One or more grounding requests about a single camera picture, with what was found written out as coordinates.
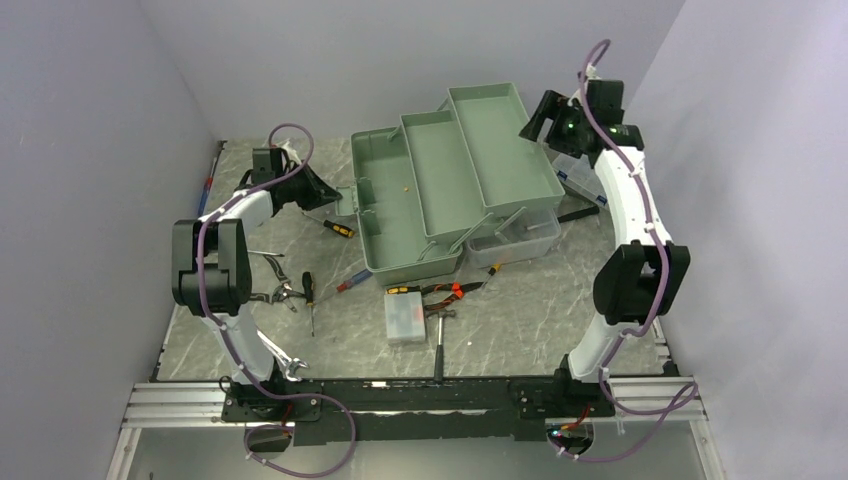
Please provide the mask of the yellow black handled screwdriver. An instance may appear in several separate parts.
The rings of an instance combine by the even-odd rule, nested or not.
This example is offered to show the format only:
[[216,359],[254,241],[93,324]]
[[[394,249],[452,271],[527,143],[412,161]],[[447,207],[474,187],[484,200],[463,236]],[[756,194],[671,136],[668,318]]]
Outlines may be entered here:
[[337,222],[333,222],[328,219],[319,219],[317,217],[307,214],[306,212],[303,212],[302,215],[310,220],[319,223],[323,228],[332,231],[336,235],[339,235],[343,238],[350,239],[353,238],[356,234],[356,232],[352,228],[339,224]]

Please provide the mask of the green toolbox with clear lid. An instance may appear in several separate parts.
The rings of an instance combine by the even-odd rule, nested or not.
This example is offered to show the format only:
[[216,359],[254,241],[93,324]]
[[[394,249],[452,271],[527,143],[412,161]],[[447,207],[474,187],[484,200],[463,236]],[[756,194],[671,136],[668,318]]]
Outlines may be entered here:
[[359,226],[381,285],[453,272],[467,241],[505,239],[520,216],[564,196],[541,145],[520,138],[529,116],[512,83],[453,87],[434,111],[351,135],[353,183],[340,216]]

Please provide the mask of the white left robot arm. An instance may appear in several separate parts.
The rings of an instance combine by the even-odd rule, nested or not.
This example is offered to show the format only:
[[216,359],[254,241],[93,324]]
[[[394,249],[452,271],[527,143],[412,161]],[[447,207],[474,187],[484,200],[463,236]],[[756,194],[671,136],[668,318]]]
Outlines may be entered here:
[[223,205],[173,226],[175,302],[212,331],[228,358],[232,380],[255,385],[247,404],[261,419],[275,419],[287,406],[286,390],[272,381],[297,382],[298,371],[306,364],[270,346],[257,327],[248,305],[252,294],[248,236],[289,203],[312,211],[341,197],[290,146],[256,148],[246,181]]

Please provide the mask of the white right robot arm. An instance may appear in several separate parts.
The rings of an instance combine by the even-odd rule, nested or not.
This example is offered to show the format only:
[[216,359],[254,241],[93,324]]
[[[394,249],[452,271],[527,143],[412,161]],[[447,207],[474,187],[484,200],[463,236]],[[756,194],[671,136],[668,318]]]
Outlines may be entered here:
[[645,167],[640,129],[624,121],[624,84],[588,80],[571,99],[544,92],[519,135],[552,150],[586,158],[607,197],[616,247],[593,283],[595,315],[566,355],[569,377],[551,388],[557,411],[574,415],[590,399],[587,385],[608,394],[612,360],[629,338],[648,333],[668,313],[691,264],[660,218]]

